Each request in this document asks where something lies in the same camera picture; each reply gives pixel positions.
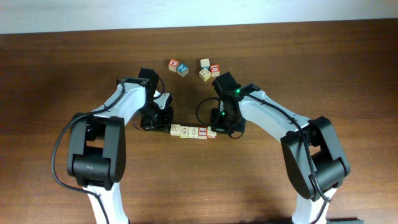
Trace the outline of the red number 1 block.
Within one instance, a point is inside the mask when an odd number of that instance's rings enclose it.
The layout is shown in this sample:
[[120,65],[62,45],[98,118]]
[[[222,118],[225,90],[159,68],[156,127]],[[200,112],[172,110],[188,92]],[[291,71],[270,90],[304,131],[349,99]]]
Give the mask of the red number 1 block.
[[199,127],[198,128],[198,139],[207,139],[208,138],[208,128]]

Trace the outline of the blue number 2 block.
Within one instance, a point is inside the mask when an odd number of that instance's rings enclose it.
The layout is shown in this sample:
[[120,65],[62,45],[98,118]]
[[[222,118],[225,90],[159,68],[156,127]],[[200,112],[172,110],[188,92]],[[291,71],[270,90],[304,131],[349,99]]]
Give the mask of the blue number 2 block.
[[184,77],[188,72],[189,72],[189,69],[188,69],[188,67],[185,64],[181,63],[181,64],[178,65],[177,73],[181,77]]

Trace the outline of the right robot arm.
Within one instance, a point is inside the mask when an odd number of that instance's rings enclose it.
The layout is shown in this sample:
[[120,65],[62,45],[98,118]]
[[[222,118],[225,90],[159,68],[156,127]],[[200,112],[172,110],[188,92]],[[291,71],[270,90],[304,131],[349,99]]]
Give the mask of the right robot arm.
[[220,75],[212,85],[219,101],[211,111],[212,131],[243,134],[250,121],[278,140],[287,176],[298,193],[289,222],[328,223],[331,198],[351,171],[331,121],[324,116],[300,116],[258,86],[241,86],[230,73]]

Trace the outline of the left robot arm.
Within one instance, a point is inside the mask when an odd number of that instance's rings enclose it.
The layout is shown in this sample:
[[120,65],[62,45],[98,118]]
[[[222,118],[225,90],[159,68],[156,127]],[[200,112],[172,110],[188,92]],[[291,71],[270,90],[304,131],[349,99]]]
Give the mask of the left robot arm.
[[125,127],[139,114],[143,131],[170,132],[172,96],[156,90],[161,81],[153,69],[142,68],[137,77],[118,80],[102,106],[73,117],[67,172],[89,196],[97,223],[129,223],[120,191],[126,168]]

